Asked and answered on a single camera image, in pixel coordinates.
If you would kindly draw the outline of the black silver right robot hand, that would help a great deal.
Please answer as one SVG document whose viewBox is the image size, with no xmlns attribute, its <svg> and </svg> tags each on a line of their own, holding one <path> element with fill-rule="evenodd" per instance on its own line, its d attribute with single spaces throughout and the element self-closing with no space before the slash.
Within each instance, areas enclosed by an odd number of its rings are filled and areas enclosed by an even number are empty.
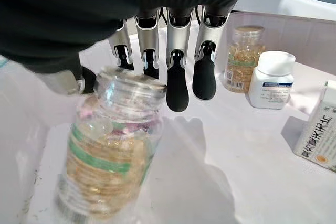
<svg viewBox="0 0 336 224">
<path fill-rule="evenodd" d="M 182 13 L 197 5 L 222 23 L 237 0 L 1 0 L 1 55 L 58 94 L 93 92 L 95 74 L 79 53 L 116 33 L 121 21 L 160 7 Z"/>
</svg>

